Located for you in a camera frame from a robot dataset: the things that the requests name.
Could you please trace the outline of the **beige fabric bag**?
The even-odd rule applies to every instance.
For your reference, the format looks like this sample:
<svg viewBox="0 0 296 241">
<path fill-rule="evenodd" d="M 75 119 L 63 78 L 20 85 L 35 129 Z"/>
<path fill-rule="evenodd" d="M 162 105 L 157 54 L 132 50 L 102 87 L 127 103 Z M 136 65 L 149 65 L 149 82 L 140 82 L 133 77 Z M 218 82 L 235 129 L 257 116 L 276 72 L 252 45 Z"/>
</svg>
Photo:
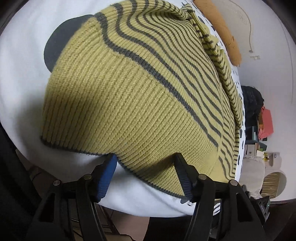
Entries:
<svg viewBox="0 0 296 241">
<path fill-rule="evenodd" d="M 239 184 L 245 185 L 246 190 L 254 199 L 259 199 L 260 190 L 265 175 L 265 163 L 261 157 L 248 157 L 242 161 Z"/>
</svg>

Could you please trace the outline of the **white storage shelf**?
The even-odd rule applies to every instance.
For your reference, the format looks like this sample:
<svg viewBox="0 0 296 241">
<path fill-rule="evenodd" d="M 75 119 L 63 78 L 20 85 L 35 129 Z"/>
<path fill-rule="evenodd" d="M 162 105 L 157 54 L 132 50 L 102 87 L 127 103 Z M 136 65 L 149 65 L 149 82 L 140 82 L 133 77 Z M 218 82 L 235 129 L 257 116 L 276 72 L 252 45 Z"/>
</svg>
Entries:
<svg viewBox="0 0 296 241">
<path fill-rule="evenodd" d="M 280 169 L 282 158 L 280 152 L 272 152 L 267 150 L 267 145 L 259 140 L 258 127 L 249 126 L 245 131 L 244 157 L 254 158 L 260 157 L 265 162 L 267 168 Z"/>
</svg>

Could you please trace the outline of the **mustard orange pillow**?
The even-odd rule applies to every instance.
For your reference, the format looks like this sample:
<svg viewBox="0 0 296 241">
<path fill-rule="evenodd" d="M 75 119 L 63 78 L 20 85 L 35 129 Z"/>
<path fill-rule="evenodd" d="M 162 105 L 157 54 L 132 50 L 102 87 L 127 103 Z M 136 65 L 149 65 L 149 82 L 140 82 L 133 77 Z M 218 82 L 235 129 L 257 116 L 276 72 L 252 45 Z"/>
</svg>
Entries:
<svg viewBox="0 0 296 241">
<path fill-rule="evenodd" d="M 194 0 L 195 6 L 211 22 L 221 40 L 223 41 L 232 65 L 239 66 L 242 62 L 242 56 L 239 46 L 234 36 L 231 34 L 227 24 L 218 8 L 211 0 Z"/>
</svg>

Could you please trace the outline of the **yellow striped knit sweater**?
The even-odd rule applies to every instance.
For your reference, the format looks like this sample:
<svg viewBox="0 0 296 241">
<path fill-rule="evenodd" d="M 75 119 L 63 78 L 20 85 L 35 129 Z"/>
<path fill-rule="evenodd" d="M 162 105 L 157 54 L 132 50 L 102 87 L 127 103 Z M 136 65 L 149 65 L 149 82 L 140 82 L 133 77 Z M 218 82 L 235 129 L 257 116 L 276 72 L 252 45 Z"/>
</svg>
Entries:
<svg viewBox="0 0 296 241">
<path fill-rule="evenodd" d="M 44 144 L 115 154 L 175 197 L 184 193 L 174 153 L 215 181 L 235 177 L 242 97 L 225 51 L 189 4 L 121 1 L 67 20 L 48 39 L 44 61 Z"/>
</svg>

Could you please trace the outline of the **black backpack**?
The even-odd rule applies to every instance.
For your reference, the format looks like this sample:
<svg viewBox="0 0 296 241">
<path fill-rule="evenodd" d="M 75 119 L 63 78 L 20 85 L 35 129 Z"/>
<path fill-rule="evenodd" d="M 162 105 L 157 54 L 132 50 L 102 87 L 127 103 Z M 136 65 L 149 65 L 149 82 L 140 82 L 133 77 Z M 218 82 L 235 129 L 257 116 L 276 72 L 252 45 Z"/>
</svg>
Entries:
<svg viewBox="0 0 296 241">
<path fill-rule="evenodd" d="M 245 107 L 246 127 L 257 125 L 257 120 L 264 105 L 261 93 L 254 87 L 241 86 Z"/>
</svg>

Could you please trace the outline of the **white polka dot duvet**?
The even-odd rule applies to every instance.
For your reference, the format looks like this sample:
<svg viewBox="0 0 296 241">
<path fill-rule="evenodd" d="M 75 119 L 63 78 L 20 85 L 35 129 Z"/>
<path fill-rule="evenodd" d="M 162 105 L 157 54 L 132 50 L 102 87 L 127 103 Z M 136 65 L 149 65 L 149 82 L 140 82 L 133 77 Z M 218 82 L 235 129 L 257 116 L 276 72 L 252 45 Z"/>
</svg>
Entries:
<svg viewBox="0 0 296 241">
<path fill-rule="evenodd" d="M 29 1 L 1 34 L 1 124 L 16 148 L 31 163 L 63 182 L 75 181 L 92 172 L 107 154 L 91 155 L 52 148 L 41 140 L 43 105 L 51 75 L 44 61 L 44 49 L 52 33 L 63 22 L 94 15 L 119 2 Z M 209 20 L 189 5 L 225 51 Z M 241 95 L 236 68 L 232 64 L 231 67 L 231 75 Z M 150 217 L 191 215 L 195 207 L 184 195 L 175 197 L 148 185 L 123 168 L 118 159 L 107 194 L 100 204 L 128 214 Z"/>
</svg>

